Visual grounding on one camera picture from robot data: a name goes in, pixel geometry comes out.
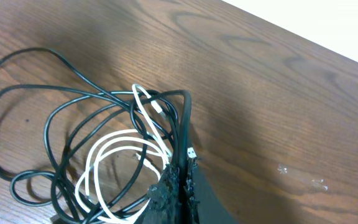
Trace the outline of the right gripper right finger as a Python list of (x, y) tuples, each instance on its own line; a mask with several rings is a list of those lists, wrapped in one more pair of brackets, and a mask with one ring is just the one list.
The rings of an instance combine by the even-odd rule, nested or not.
[(185, 192), (188, 199), (190, 223), (237, 223), (217, 198), (212, 186), (199, 168), (196, 159), (188, 159)]

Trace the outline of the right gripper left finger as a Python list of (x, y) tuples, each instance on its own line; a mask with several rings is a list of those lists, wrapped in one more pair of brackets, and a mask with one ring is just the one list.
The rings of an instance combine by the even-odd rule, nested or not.
[(178, 167), (169, 165), (147, 193), (149, 203), (135, 224), (177, 224), (180, 221)]

